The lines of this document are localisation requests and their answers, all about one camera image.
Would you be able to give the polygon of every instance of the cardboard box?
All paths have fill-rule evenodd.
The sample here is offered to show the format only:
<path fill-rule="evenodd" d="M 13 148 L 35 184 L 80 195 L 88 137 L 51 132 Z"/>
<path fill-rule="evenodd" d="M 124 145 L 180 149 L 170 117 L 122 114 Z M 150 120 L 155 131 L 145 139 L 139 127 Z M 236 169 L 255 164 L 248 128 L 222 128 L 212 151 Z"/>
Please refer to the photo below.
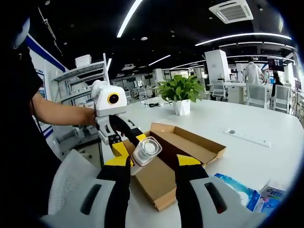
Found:
<path fill-rule="evenodd" d="M 158 211 L 164 210 L 176 202 L 175 168 L 178 166 L 176 154 L 192 156 L 205 167 L 220 158 L 226 147 L 200 137 L 182 128 L 152 123 L 146 136 L 153 136 L 162 146 L 158 157 L 141 169 L 136 180 L 153 202 Z M 130 141 L 123 142 L 129 154 L 135 147 Z"/>

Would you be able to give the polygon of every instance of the cable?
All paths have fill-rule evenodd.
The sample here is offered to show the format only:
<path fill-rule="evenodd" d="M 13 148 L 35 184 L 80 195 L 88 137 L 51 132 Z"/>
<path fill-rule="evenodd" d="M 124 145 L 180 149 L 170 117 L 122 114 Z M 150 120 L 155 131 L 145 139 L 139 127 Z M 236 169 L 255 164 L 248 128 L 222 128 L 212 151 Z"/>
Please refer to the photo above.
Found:
<path fill-rule="evenodd" d="M 36 118 L 38 128 L 39 128 L 41 134 L 43 134 L 42 129 L 41 129 L 41 126 L 40 126 L 40 124 L 39 124 L 39 120 L 38 120 L 37 114 L 36 114 L 36 110 L 35 110 L 35 107 L 34 107 L 33 99 L 31 99 L 31 103 L 32 103 L 33 113 L 34 113 L 34 117 Z"/>

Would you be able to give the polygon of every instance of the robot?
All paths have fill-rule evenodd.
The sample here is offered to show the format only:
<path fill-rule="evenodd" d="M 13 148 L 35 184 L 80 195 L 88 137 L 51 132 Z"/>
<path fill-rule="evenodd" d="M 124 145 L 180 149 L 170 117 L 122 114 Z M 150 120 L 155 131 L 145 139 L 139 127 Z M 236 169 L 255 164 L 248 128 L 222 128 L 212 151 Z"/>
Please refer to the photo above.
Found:
<path fill-rule="evenodd" d="M 105 164 L 96 178 L 71 192 L 57 214 L 42 217 L 52 228 L 125 227 L 133 161 L 116 129 L 118 126 L 135 147 L 146 136 L 127 119 L 122 88 L 95 81 L 91 94 L 98 134 L 116 157 Z M 182 228 L 253 228 L 265 218 L 264 214 L 245 208 L 238 193 L 221 180 L 209 177 L 200 161 L 183 155 L 177 155 L 176 161 L 176 199 Z"/>

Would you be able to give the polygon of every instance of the white robot head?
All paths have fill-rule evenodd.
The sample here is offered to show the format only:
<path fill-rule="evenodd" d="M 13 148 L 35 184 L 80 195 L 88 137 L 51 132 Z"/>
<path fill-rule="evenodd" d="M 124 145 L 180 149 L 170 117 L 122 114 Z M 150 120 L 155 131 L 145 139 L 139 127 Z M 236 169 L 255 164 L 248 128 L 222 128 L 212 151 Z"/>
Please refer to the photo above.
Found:
<path fill-rule="evenodd" d="M 108 85 L 106 81 L 94 81 L 91 89 L 91 97 L 94 100 L 97 112 L 127 106 L 124 89 L 118 86 Z"/>

